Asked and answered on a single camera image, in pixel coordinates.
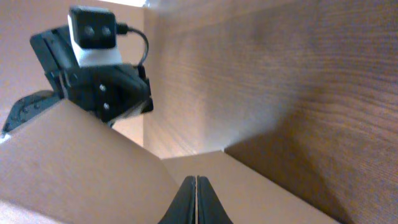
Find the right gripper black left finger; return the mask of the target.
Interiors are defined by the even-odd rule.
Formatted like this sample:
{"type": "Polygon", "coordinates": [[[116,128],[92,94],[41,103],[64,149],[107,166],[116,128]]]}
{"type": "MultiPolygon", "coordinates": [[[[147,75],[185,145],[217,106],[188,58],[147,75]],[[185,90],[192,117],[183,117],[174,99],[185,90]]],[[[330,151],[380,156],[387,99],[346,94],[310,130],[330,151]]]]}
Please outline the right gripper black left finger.
{"type": "Polygon", "coordinates": [[[159,224],[195,224],[196,178],[187,176],[159,224]]]}

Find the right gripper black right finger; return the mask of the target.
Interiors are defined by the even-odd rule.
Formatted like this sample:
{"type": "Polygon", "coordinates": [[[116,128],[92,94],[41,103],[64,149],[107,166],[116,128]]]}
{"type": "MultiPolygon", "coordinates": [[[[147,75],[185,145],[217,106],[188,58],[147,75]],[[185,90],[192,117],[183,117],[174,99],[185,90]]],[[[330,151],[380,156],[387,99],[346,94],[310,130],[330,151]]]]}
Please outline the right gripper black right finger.
{"type": "Polygon", "coordinates": [[[209,179],[197,176],[198,224],[233,224],[209,179]]]}

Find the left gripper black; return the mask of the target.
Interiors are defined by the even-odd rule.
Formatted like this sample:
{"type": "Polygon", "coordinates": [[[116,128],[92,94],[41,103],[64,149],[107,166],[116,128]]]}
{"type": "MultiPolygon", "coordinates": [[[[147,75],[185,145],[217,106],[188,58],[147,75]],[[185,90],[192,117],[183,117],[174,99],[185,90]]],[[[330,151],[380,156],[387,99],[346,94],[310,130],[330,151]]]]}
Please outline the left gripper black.
{"type": "Polygon", "coordinates": [[[142,65],[118,62],[80,67],[68,26],[33,35],[30,44],[53,91],[41,90],[17,100],[1,134],[11,132],[61,99],[68,99],[109,125],[154,109],[142,65]]]}

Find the brown cardboard box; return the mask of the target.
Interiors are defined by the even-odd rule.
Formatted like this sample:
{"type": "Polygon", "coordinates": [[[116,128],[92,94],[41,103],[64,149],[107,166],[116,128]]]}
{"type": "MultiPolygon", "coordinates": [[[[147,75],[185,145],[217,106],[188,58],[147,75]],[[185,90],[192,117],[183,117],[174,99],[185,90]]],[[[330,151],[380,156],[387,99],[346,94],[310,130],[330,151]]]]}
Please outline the brown cardboard box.
{"type": "Polygon", "coordinates": [[[69,101],[1,138],[1,222],[157,223],[189,175],[233,223],[333,222],[222,151],[162,160],[69,101]]]}

